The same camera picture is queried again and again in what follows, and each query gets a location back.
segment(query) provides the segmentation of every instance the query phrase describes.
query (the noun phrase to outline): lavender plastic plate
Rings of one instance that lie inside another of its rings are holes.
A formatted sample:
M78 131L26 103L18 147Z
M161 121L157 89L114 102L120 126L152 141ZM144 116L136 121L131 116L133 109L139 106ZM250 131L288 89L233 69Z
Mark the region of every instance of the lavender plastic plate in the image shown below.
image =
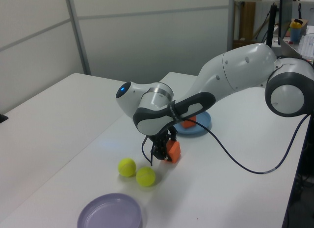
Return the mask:
M139 228L141 208L125 194L107 194L91 201L78 217L78 228Z

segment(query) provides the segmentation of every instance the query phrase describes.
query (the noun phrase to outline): orange block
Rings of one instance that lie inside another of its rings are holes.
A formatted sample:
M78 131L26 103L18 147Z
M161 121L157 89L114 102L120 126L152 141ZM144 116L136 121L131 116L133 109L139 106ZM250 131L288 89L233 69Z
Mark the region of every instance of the orange block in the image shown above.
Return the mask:
M196 121L196 116L190 117L189 119L191 119L193 121ZM196 123L191 122L191 121L183 121L183 122L181 122L181 126L184 127L184 128L189 128L189 127L192 127L192 126L195 126L195 125L196 125Z
M172 159L172 163L176 163L181 154L179 142L168 140L166 147L167 147L167 153Z

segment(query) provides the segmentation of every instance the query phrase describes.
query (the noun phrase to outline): wire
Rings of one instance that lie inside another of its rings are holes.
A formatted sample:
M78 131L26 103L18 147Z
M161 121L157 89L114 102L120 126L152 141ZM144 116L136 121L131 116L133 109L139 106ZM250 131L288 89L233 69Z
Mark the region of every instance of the wire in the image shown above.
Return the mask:
M264 22L263 22L262 25L261 25L261 29L259 30L259 32L257 33L257 35L256 35L256 37L255 37L256 40L257 40L257 38L258 38L258 36L259 36L259 34L260 34L262 28L264 27L264 25L265 25L265 23L266 23L266 20L267 20L269 14L270 14L270 10L269 10L269 12L267 13Z
M222 143L221 143L221 142L219 141L219 139L215 136L215 134L214 134L213 132L211 132L208 128L206 128L205 126L203 126L202 124L200 124L200 123L198 123L198 122L196 122L196 121L194 121L194 120L191 120L191 119L186 119L186 118L184 118L184 120L185 120L185 121L193 122L193 123L199 125L200 127L204 128L206 131L208 131L208 132L215 138L215 140L219 143L219 145L220 145L220 146L222 147L222 149L226 152L226 154L227 154L236 164L238 164L238 166L240 166L240 167L242 167L243 169L245 169L246 171L251 172L251 173L254 173L254 174L268 174L268 173L271 173L271 172L275 171L276 169L278 169L278 168L281 166L281 164L284 162L284 160L286 159L286 157L287 157L287 155L288 155L288 153L289 153L289 151L290 151L290 148L291 148L291 146L292 146L292 143L293 143L293 141L294 141L294 138L295 138L295 136L296 136L296 134L297 134L299 128L301 127L302 123L305 121L305 119L306 119L309 115L310 115L310 114L307 114L307 115L306 115L305 117L303 117L302 120L299 122L298 126L296 127L296 129L295 129L295 131L294 131L294 133L293 133L293 136L292 136L291 141L290 141L290 144L289 144L289 146L288 146L288 148L287 148L287 150L286 150L286 153L285 153L284 157L282 158L282 160L279 162L279 164L278 164L276 167L274 167L273 169L271 169L271 170L269 170L269 171L263 171L263 172L250 170L250 169L246 168L245 166L243 166L242 164L240 164L236 159L234 159L234 158L231 156L231 154L226 150L226 148L222 145Z
M264 42L265 42L265 40L266 40L265 38L267 38L267 36L266 36L267 33L268 33L268 30L265 32L265 35L263 36L263 39L262 39L262 42L261 42L261 43L264 43Z
M149 160L149 158L146 156L146 154L144 153L144 144L146 143L148 136L145 137L143 143L142 143L142 153L144 155L144 157L149 161L149 163L152 165L153 164L153 154L151 155L151 159Z

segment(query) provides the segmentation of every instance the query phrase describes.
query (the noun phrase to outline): light blue dish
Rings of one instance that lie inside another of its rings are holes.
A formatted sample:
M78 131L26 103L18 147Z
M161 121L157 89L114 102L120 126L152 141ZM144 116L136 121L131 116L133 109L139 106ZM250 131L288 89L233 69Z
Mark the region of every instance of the light blue dish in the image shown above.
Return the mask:
M196 121L208 129L211 126L211 117L210 117L210 114L207 112L203 112L196 115ZM176 124L175 128L177 129L178 134L182 134L182 135L195 135L195 134L199 134L205 131L199 125L192 126L189 128L184 128L182 127L181 123Z

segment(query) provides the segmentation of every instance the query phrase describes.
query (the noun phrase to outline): tennis ball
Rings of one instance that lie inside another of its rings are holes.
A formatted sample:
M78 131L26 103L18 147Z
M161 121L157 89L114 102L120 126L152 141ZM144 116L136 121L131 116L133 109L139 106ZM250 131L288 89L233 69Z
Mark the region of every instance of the tennis ball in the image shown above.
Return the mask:
M119 162L118 171L120 175L130 177L135 174L136 164L131 158L124 158Z
M143 167L136 173L136 181L141 186L151 186L155 182L155 179L155 172L149 167Z

